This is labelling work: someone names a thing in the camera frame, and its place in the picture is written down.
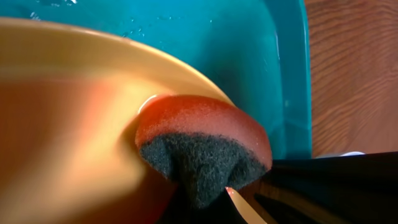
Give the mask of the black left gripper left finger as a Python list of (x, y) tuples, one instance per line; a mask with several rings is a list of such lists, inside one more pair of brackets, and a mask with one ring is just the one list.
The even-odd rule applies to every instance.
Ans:
[(183, 187), (178, 187), (156, 224), (247, 224), (227, 190), (208, 207), (192, 207)]

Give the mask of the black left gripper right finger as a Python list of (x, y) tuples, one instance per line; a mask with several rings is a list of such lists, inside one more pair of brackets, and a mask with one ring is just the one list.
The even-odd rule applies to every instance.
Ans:
[(275, 160), (242, 196), (267, 223), (397, 223), (397, 153)]

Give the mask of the orange sponge with dark scourer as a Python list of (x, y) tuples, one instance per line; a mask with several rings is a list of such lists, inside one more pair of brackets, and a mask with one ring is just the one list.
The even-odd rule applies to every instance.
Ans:
[(195, 208), (272, 167), (265, 129), (239, 108), (205, 96), (167, 96), (145, 106), (135, 143), (153, 169), (183, 187)]

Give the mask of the yellow plate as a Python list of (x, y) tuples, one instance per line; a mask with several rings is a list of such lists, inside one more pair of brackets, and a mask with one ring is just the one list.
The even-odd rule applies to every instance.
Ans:
[(152, 47), (1, 19), (1, 222), (156, 223), (178, 182), (139, 154), (140, 112), (163, 97), (228, 97)]

